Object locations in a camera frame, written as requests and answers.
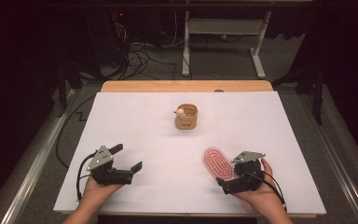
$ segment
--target gray floor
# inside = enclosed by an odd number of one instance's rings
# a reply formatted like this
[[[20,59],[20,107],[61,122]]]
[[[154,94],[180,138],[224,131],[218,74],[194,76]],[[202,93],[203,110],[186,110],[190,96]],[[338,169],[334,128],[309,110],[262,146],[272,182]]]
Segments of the gray floor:
[[[285,40],[282,37],[266,39],[260,51],[260,59],[267,75],[272,81],[284,76],[296,55],[302,38]],[[234,43],[210,40],[205,48],[202,37],[194,37],[190,54],[192,79],[257,79],[248,49],[255,45],[254,37],[245,37]],[[190,79],[182,77],[182,46],[156,49],[147,47],[149,60],[142,74],[131,79]],[[139,59],[131,64],[139,64]],[[111,72],[109,65],[103,66],[103,72]],[[85,82],[81,91],[73,95],[74,109],[85,102],[101,88],[101,83]],[[358,147],[354,143],[345,122],[338,114],[334,102],[324,87],[322,109],[323,125],[317,125],[310,114],[312,95],[297,95],[296,84],[284,84],[276,89],[281,96],[283,106],[295,132],[297,141],[304,154],[310,172],[319,188],[327,214],[312,219],[294,218],[295,223],[358,223]],[[83,112],[86,118],[90,112],[92,99],[87,101],[77,112]],[[7,210],[19,191],[24,178],[34,167],[34,159],[46,147],[48,139],[54,133],[59,104],[56,104],[45,125],[36,135],[33,143],[24,153],[21,161],[13,170],[11,177],[0,191],[0,223],[61,223],[66,215],[52,211],[61,183],[66,175],[66,168],[57,160],[55,147],[49,153],[46,163],[39,164],[43,169],[34,185],[29,198],[24,198],[24,206],[14,222],[3,222]],[[80,114],[74,114],[63,129],[58,149],[62,160],[69,164],[76,149],[85,121],[79,120]],[[266,223],[263,218],[258,223]]]

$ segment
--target forearm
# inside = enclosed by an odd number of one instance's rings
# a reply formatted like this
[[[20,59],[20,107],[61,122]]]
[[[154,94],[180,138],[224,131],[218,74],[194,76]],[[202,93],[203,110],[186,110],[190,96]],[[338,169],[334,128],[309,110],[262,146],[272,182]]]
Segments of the forearm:
[[[99,208],[90,206],[87,202],[81,202],[77,209],[62,224],[90,224]]]

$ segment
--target wooden edge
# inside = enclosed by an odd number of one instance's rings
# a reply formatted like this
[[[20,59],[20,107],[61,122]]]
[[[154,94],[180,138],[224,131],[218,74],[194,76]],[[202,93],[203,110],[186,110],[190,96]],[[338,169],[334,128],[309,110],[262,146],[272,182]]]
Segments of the wooden edge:
[[[266,80],[106,81],[101,92],[273,91]]]

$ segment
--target pink object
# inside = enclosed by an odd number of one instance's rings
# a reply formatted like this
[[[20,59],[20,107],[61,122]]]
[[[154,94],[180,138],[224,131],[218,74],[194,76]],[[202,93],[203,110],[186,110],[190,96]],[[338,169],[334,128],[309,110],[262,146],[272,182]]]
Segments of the pink object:
[[[234,171],[229,160],[223,155],[223,153],[217,147],[209,147],[204,154],[204,164],[214,178],[221,178],[226,181],[234,179]],[[246,211],[250,212],[253,207],[241,200],[243,207]]]

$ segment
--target finger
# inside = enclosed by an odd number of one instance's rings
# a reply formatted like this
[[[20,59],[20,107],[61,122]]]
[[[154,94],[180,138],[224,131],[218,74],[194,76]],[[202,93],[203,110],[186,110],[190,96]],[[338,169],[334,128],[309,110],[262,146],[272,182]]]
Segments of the finger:
[[[272,175],[272,168],[269,165],[269,163],[265,159],[261,159],[261,163],[263,163],[264,166],[264,172],[266,172],[269,175]]]

